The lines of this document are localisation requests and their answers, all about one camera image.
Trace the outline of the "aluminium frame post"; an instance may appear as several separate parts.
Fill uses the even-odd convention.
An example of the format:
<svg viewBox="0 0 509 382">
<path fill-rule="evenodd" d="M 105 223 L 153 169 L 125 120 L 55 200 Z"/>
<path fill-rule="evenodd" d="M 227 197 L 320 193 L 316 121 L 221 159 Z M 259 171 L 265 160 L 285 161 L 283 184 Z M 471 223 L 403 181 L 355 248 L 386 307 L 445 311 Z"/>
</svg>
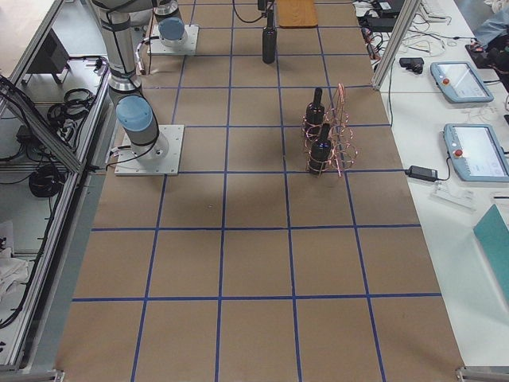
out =
<svg viewBox="0 0 509 382">
<path fill-rule="evenodd" d="M 386 49 L 373 76 L 371 85 L 374 90 L 379 91 L 382 87 L 383 81 L 393 65 L 402 39 L 410 28 L 420 4 L 420 0 L 404 1 L 401 13 L 395 22 L 389 42 L 387 43 Z"/>
</svg>

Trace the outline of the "teal folder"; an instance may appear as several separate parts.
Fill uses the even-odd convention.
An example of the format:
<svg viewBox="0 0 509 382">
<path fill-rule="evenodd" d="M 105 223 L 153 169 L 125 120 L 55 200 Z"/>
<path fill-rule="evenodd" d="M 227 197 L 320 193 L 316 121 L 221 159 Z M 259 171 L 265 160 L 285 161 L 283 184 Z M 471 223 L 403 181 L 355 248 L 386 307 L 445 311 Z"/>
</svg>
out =
<svg viewBox="0 0 509 382">
<path fill-rule="evenodd" d="M 508 224 L 492 205 L 473 229 L 505 299 L 508 299 Z"/>
</svg>

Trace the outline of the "wine bottle in basket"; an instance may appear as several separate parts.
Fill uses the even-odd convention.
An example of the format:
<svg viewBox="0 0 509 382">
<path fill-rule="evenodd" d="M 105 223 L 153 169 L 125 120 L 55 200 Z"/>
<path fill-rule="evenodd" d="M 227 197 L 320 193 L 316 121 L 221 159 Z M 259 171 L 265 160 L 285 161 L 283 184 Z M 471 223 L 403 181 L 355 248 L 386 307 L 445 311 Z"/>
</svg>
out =
<svg viewBox="0 0 509 382">
<path fill-rule="evenodd" d="M 332 144 L 329 139 L 330 129 L 330 124 L 324 123 L 318 138 L 313 142 L 311 146 L 308 162 L 310 173 L 320 174 L 323 170 L 325 170 L 327 166 L 328 157 L 332 149 Z"/>
<path fill-rule="evenodd" d="M 324 120 L 324 105 L 321 103 L 322 93 L 322 88 L 315 88 L 313 101 L 305 111 L 305 133 L 308 137 L 319 133 Z"/>
</svg>

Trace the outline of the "upper teach pendant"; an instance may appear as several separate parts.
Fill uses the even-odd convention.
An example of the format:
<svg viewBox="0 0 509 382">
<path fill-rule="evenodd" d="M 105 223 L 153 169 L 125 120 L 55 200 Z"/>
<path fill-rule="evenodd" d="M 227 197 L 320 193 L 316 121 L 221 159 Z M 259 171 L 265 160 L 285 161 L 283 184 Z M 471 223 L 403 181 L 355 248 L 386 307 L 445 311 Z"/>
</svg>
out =
<svg viewBox="0 0 509 382">
<path fill-rule="evenodd" d="M 433 62 L 430 73 L 450 103 L 490 103 L 494 96 L 466 61 Z"/>
</svg>

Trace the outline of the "carried black wine bottle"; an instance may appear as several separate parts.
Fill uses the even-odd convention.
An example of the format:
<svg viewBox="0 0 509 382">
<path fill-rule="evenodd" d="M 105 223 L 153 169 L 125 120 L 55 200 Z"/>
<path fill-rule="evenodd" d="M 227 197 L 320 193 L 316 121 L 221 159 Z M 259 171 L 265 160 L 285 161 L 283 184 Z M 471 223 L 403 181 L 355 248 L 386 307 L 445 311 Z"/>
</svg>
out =
<svg viewBox="0 0 509 382">
<path fill-rule="evenodd" d="M 274 11 L 266 11 L 266 27 L 262 31 L 262 61 L 272 64 L 275 61 L 278 32 L 274 24 Z"/>
</svg>

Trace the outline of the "lower teach pendant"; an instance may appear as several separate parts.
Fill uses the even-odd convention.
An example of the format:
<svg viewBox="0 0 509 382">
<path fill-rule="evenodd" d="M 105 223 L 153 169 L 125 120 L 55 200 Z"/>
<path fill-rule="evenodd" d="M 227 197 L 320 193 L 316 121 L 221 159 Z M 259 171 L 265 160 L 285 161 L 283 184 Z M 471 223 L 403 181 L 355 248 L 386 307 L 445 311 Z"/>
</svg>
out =
<svg viewBox="0 0 509 382">
<path fill-rule="evenodd" d="M 448 123 L 443 138 L 461 180 L 508 182 L 508 162 L 491 125 Z"/>
</svg>

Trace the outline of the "black power adapter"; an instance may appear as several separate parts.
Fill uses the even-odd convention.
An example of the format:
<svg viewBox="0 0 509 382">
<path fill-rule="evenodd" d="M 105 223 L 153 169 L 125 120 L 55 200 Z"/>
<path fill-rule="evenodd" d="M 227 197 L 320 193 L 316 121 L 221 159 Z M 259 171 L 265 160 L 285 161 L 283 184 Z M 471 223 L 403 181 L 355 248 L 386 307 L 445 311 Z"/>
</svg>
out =
<svg viewBox="0 0 509 382">
<path fill-rule="evenodd" d="M 429 182 L 435 182 L 438 180 L 436 170 L 421 166 L 410 166 L 405 170 L 405 175 L 410 178 Z"/>
</svg>

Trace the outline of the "teach pendant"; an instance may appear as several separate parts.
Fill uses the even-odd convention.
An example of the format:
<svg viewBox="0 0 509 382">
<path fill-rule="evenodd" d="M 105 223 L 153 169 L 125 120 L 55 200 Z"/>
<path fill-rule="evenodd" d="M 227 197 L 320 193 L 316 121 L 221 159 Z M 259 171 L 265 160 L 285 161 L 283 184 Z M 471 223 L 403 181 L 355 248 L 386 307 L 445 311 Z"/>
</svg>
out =
<svg viewBox="0 0 509 382">
<path fill-rule="evenodd" d="M 461 180 L 508 182 L 508 162 L 491 125 L 448 123 L 443 138 Z"/>
<path fill-rule="evenodd" d="M 450 103 L 490 103 L 494 96 L 466 61 L 433 62 L 430 73 Z"/>
</svg>

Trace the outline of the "aluminium side frame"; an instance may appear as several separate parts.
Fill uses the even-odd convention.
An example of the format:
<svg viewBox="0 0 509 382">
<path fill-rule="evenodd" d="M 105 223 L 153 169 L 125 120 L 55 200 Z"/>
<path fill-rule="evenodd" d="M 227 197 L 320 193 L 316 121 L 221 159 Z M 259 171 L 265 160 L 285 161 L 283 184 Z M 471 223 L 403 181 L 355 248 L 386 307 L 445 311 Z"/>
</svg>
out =
<svg viewBox="0 0 509 382">
<path fill-rule="evenodd" d="M 1 4 L 1 376 L 56 355 L 115 128 L 89 1 Z"/>
</svg>

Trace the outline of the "black handheld device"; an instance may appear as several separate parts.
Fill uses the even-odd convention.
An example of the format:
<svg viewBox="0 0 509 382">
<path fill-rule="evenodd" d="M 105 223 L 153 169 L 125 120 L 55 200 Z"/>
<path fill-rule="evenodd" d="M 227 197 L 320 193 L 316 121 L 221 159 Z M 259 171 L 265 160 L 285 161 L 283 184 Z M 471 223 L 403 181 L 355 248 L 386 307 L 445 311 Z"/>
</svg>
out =
<svg viewBox="0 0 509 382">
<path fill-rule="evenodd" d="M 420 75 L 423 72 L 424 60 L 421 57 L 401 57 L 399 65 L 407 71 Z"/>
</svg>

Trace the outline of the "rear wine bottle in basket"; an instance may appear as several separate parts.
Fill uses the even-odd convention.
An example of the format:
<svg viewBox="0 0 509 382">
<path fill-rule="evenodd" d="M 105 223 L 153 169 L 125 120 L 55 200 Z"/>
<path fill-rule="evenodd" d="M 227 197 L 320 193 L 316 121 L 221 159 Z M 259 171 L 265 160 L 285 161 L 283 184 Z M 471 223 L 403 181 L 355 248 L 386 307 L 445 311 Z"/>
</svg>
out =
<svg viewBox="0 0 509 382">
<path fill-rule="evenodd" d="M 319 133 L 324 120 L 324 105 L 321 103 L 322 93 L 322 88 L 315 88 L 313 101 L 305 111 L 305 133 L 308 137 Z"/>
</svg>

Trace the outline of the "wooden tray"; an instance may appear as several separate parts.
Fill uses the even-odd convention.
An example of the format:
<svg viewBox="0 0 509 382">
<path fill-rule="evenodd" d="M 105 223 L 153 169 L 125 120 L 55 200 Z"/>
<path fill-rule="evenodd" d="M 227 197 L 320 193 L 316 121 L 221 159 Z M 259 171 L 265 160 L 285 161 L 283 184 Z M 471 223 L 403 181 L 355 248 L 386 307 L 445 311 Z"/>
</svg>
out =
<svg viewBox="0 0 509 382">
<path fill-rule="evenodd" d="M 277 0 L 278 24 L 284 29 L 309 29 L 318 26 L 313 0 Z"/>
</svg>

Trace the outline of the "clear acrylic holder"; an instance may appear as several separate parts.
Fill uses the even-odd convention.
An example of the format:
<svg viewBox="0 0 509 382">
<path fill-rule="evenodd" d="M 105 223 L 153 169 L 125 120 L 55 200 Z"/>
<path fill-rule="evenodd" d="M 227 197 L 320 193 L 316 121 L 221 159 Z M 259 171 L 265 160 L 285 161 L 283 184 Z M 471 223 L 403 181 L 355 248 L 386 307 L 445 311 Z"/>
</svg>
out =
<svg viewBox="0 0 509 382">
<path fill-rule="evenodd" d="M 448 184 L 438 181 L 434 184 L 430 196 L 472 212 L 476 211 L 475 196 L 470 190 L 451 190 Z"/>
</svg>

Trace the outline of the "front wine bottle in basket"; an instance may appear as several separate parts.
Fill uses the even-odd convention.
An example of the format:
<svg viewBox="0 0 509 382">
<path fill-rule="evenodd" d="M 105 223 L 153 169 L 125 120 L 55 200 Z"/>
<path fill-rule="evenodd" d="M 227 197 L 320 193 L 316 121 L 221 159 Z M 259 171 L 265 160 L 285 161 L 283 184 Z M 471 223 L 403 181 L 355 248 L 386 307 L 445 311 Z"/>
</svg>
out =
<svg viewBox="0 0 509 382">
<path fill-rule="evenodd" d="M 324 123 L 318 138 L 313 142 L 311 146 L 308 162 L 310 173 L 320 174 L 323 170 L 325 170 L 327 166 L 328 157 L 332 149 L 332 144 L 329 139 L 330 129 L 330 124 Z"/>
</svg>

